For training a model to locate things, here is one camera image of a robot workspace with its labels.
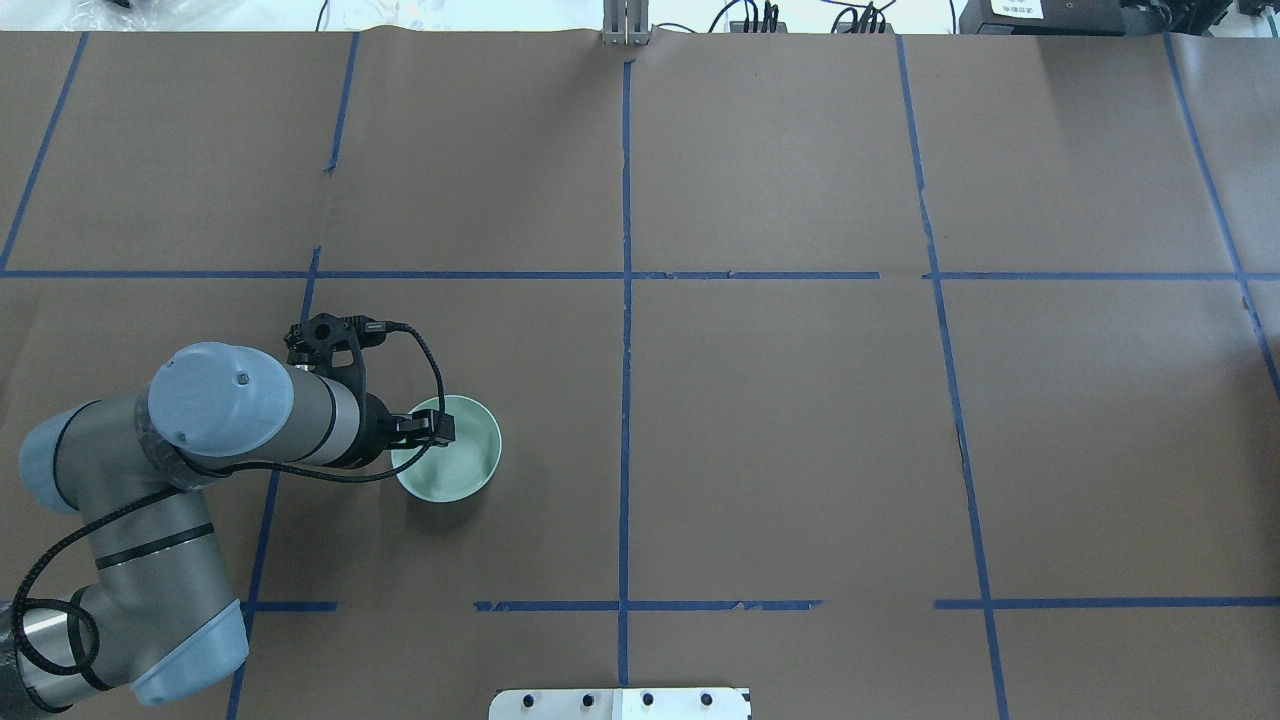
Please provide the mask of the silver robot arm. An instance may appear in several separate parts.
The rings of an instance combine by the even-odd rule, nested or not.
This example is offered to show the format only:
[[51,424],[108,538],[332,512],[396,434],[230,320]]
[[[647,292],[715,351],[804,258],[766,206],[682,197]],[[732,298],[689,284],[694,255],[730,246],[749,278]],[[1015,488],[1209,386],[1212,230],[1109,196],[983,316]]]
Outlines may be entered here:
[[142,389],[82,404],[24,438],[19,473],[81,527],[45,551],[3,610],[3,716],[52,719],[118,687],[148,707],[234,675],[250,630],[204,491],[242,471],[342,484],[392,450],[454,438],[444,404],[390,413],[364,351],[401,322],[319,314],[279,361],[239,345],[175,351]]

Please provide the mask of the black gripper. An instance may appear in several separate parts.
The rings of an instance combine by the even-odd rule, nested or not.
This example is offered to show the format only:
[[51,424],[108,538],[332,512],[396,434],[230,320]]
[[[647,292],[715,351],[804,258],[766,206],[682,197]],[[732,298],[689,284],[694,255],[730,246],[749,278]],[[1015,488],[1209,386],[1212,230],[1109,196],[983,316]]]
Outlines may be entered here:
[[329,411],[320,436],[293,461],[311,468],[360,469],[390,450],[445,447],[456,439],[454,418],[442,410],[390,413],[369,392],[364,350],[408,331],[399,322],[320,313],[285,333],[287,364],[317,379]]

